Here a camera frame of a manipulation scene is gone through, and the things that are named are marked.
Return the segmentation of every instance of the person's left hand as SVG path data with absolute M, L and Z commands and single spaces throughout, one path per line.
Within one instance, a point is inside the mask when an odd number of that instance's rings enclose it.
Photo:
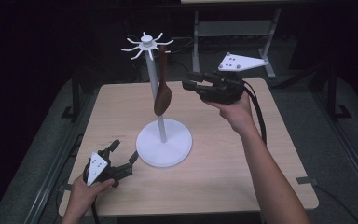
M 89 187 L 83 181 L 83 175 L 74 180 L 71 188 L 69 203 L 63 216 L 62 223 L 78 223 L 91 207 L 97 195 L 115 184 L 114 179 Z

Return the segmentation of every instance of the white round base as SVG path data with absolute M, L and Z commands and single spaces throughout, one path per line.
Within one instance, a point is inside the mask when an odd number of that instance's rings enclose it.
M 167 142 L 162 143 L 158 121 L 147 124 L 136 139 L 139 157 L 149 165 L 170 167 L 184 160 L 190 152 L 193 140 L 188 128 L 173 119 L 164 120 Z

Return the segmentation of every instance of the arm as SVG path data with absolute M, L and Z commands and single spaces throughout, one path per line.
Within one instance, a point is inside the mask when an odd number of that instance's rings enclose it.
M 109 189 L 113 184 L 115 184 L 115 180 L 109 179 L 96 186 L 89 187 L 83 181 L 83 175 L 76 178 L 72 184 L 71 196 L 69 197 L 62 224 L 80 223 L 81 218 L 89 210 L 97 195 Z
M 309 223 L 301 201 L 255 127 L 247 93 L 244 92 L 241 99 L 231 105 L 205 103 L 220 109 L 220 115 L 240 135 L 255 186 L 255 195 L 267 223 Z

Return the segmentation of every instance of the brown spoon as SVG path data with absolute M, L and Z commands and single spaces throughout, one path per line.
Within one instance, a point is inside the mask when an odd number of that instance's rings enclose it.
M 170 106 L 172 93 L 171 89 L 167 86 L 167 55 L 165 51 L 167 47 L 162 45 L 159 47 L 158 59 L 159 59 L 159 84 L 154 104 L 154 111 L 157 116 L 161 116 Z

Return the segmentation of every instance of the wooden table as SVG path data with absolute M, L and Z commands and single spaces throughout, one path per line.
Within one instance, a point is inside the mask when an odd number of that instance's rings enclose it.
M 282 117 L 263 79 L 247 81 L 254 87 L 267 126 L 268 149 L 295 189 L 306 209 L 318 206 L 310 184 L 298 185 L 307 176 Z M 181 82 L 169 82 L 172 102 L 165 119 L 175 119 L 190 130 L 192 149 L 187 158 L 171 168 L 155 168 L 141 159 L 133 175 L 120 181 L 97 200 L 101 216 L 196 214 L 259 211 L 241 140 L 216 108 L 204 104 Z M 156 120 L 149 83 L 101 87 L 79 149 L 69 183 L 84 169 L 92 151 L 121 144 L 111 153 L 112 164 L 127 163 L 135 150 L 138 133 Z M 70 192 L 63 195 L 63 215 Z

